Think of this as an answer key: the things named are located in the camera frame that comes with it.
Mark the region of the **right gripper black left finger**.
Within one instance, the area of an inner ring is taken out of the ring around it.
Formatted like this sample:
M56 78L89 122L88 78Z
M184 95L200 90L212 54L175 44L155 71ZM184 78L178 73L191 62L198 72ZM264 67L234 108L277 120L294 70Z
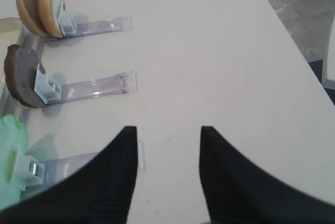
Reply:
M137 129L126 126L67 179L1 211L1 223L126 223L137 171Z

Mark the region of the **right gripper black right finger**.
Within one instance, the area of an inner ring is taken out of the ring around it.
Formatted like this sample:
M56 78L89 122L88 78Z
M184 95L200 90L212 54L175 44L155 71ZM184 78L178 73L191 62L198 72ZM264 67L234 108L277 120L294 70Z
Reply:
M214 127L200 134L199 176L211 223L334 223L334 206L281 182Z

